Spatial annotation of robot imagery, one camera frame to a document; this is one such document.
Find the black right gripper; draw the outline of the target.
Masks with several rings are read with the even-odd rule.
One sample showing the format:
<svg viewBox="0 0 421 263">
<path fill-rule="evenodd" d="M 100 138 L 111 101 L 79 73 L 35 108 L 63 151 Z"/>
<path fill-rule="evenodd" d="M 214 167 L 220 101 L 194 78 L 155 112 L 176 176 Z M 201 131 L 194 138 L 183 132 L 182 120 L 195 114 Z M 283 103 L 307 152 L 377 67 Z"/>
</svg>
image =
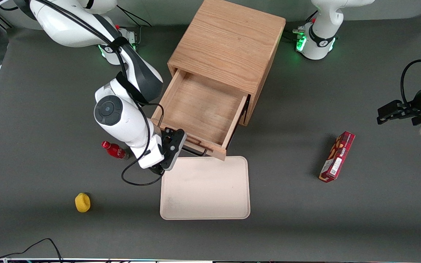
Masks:
<svg viewBox="0 0 421 263">
<path fill-rule="evenodd" d="M 151 171 L 157 175 L 163 175 L 170 171 L 178 158 L 178 131 L 166 128 L 162 131 L 162 143 L 158 145 L 159 153 L 164 159 L 151 167 Z"/>
</svg>

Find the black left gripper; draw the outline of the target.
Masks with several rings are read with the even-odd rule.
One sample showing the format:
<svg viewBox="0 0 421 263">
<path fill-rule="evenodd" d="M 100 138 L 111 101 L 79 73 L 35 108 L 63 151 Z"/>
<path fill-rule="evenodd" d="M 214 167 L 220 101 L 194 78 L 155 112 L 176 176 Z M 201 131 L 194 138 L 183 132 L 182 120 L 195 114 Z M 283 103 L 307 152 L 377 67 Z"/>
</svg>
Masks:
<svg viewBox="0 0 421 263">
<path fill-rule="evenodd" d="M 378 108 L 378 125 L 393 120 L 394 117 L 398 119 L 411 118 L 414 126 L 421 124 L 421 90 L 410 101 L 406 100 L 403 82 L 400 84 L 400 92 L 403 103 L 402 101 L 391 101 Z"/>
</svg>

